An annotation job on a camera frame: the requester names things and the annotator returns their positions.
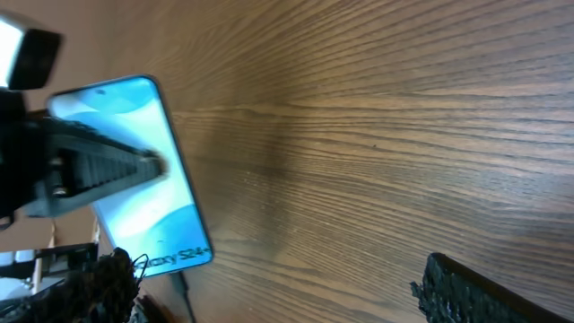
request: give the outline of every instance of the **wood grain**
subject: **wood grain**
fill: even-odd
[[[160,79],[213,238],[199,322],[421,322],[432,251],[574,319],[571,1],[115,15],[112,76]]]

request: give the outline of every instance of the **wooden tabletop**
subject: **wooden tabletop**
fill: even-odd
[[[570,0],[123,0],[215,260],[198,322],[423,322],[443,252],[574,319]],[[144,289],[185,321],[167,277]]]

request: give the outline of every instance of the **smartphone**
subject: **smartphone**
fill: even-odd
[[[81,122],[123,144],[155,151],[165,160],[167,171],[161,177],[93,203],[115,247],[132,258],[148,256],[146,276],[212,260],[170,115],[153,78],[130,76],[60,92],[48,100],[48,111],[54,118]],[[137,275],[144,263],[144,258],[136,262]]]

